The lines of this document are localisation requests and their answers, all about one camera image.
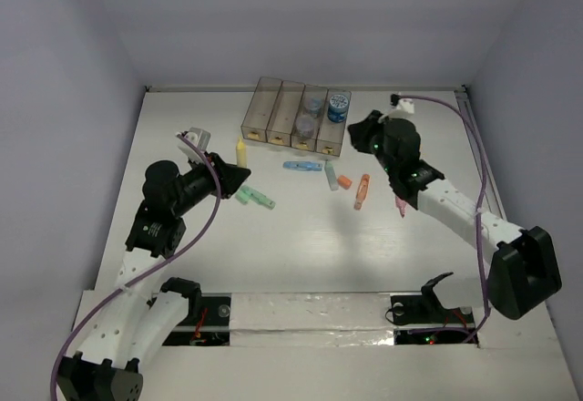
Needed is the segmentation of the yellow highlighter marker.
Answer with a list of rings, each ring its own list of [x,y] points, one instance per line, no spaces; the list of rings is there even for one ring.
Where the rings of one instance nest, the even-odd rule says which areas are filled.
[[[247,147],[242,137],[238,138],[235,150],[237,166],[241,168],[247,168],[248,167]]]

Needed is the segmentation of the blue round clip jar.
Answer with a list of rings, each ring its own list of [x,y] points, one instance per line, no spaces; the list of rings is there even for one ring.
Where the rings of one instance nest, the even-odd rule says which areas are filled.
[[[327,96],[327,118],[333,123],[342,123],[346,120],[351,103],[349,91],[331,89]]]

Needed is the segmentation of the clear jar colourful clips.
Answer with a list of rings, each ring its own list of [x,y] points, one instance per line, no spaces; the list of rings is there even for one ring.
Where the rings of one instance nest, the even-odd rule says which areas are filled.
[[[319,97],[307,97],[303,103],[303,112],[312,118],[318,118],[322,111],[323,100]]]

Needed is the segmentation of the clear jar purple clips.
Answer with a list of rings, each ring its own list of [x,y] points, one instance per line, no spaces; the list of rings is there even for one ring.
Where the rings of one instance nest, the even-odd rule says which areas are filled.
[[[294,122],[293,135],[302,139],[314,139],[318,128],[318,119],[310,115],[300,115]]]

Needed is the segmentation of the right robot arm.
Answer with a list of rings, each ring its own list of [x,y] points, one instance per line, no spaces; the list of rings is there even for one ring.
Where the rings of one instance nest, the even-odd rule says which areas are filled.
[[[488,301],[518,320],[562,287],[550,234],[529,230],[482,210],[420,157],[421,138],[403,118],[374,110],[348,127],[352,146],[375,156],[398,199],[428,215],[478,249],[489,266]]]

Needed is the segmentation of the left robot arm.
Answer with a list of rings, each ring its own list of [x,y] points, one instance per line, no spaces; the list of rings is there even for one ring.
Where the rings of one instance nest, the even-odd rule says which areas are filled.
[[[61,347],[51,372],[50,397],[57,400],[137,400],[143,390],[142,368],[179,323],[201,313],[198,283],[160,278],[184,251],[184,215],[214,196],[230,198],[251,170],[228,164],[216,153],[201,152],[181,174],[170,160],[145,171],[143,200],[126,240],[115,290],[70,334],[90,328],[78,349]]]

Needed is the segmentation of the green correction tape pen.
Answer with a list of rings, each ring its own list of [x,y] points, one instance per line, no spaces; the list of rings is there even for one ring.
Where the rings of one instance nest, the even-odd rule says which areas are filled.
[[[269,197],[267,197],[266,195],[264,195],[263,193],[255,190],[254,188],[248,186],[248,185],[243,185],[239,188],[239,190],[235,193],[235,198],[241,203],[241,204],[248,204],[250,201],[253,201],[255,203],[257,203],[258,205],[261,205],[264,208],[267,208],[268,210],[273,210],[275,208],[276,202],[272,199],[270,199]]]

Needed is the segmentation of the smoked drawer box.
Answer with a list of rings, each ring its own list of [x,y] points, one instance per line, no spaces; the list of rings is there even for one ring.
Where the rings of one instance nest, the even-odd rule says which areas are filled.
[[[318,128],[317,128],[316,135],[315,135],[314,139],[302,139],[299,137],[295,137],[293,135],[293,129],[294,129],[294,124],[293,124],[293,129],[292,129],[292,133],[291,133],[291,146],[293,148],[299,149],[299,150],[304,150],[304,151],[315,151],[317,135],[319,133],[319,129],[320,129],[321,124],[322,124],[324,103],[325,103],[325,99],[327,97],[327,92],[328,92],[328,90],[325,87],[319,87],[319,86],[313,86],[313,85],[306,85],[305,86],[305,89],[304,89],[303,95],[302,95],[302,100],[301,100],[296,118],[299,117],[300,115],[305,114],[303,112],[302,103],[307,97],[322,98],[323,106],[322,106],[322,111],[320,113],[320,116],[317,118],[318,119]]]
[[[274,77],[261,77],[251,97],[246,115],[240,126],[244,139],[266,142],[267,127],[270,122],[282,80]]]
[[[293,124],[304,89],[305,85],[300,82],[282,82],[266,130],[268,143],[277,146],[291,145]]]
[[[315,151],[331,157],[339,157],[343,146],[346,120],[342,123],[331,122],[326,115],[327,97],[324,103],[322,124],[316,139]]]

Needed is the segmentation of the orange correction tape pen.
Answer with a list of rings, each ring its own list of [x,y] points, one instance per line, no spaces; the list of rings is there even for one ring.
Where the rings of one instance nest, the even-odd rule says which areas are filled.
[[[370,175],[363,174],[361,179],[360,179],[357,191],[356,191],[355,202],[354,202],[354,208],[357,211],[359,211],[362,208],[363,203],[366,200],[366,197],[368,194],[369,184],[370,184]]]

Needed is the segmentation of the orange marker cap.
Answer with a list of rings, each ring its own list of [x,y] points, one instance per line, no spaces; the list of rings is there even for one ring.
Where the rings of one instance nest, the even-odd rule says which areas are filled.
[[[344,175],[339,176],[337,178],[337,182],[338,182],[339,186],[345,190],[349,190],[353,184],[353,182]]]

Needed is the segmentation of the green highlighter marker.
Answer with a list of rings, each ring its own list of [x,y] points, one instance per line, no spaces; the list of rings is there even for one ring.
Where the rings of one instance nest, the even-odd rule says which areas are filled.
[[[324,172],[328,181],[330,190],[336,191],[340,188],[334,166],[331,161],[326,160],[324,163]]]

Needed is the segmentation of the blue correction tape pen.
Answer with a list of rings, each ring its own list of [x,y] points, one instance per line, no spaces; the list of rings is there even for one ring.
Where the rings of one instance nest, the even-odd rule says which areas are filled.
[[[314,161],[284,161],[282,167],[294,171],[322,171],[323,165]]]

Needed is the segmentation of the pink highlighter marker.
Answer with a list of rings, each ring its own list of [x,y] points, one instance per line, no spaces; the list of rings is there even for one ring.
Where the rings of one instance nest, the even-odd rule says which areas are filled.
[[[407,202],[398,196],[395,197],[395,207],[399,211],[400,217],[404,218],[406,214]]]

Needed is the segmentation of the silver foil front rail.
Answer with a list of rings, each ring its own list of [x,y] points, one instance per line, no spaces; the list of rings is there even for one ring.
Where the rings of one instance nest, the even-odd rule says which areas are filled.
[[[236,347],[392,346],[388,293],[235,293],[230,345]]]

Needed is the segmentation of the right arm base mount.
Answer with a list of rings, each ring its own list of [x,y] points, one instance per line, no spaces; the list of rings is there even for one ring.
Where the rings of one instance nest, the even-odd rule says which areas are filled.
[[[419,292],[391,296],[384,318],[395,328],[397,345],[478,344],[472,309],[465,314],[461,307],[445,308],[435,293],[435,287],[452,275],[441,273]]]

